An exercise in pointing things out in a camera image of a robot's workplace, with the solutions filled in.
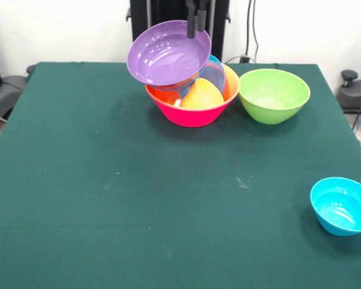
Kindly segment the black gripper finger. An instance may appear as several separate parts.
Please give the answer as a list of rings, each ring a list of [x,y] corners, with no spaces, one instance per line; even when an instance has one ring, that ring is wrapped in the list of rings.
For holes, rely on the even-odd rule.
[[[186,0],[185,5],[188,10],[187,14],[187,37],[195,38],[195,16],[196,16],[196,5],[193,0]]]
[[[207,5],[207,0],[200,0],[199,9],[197,10],[197,30],[198,31],[205,30],[206,14],[207,14],[206,5]]]

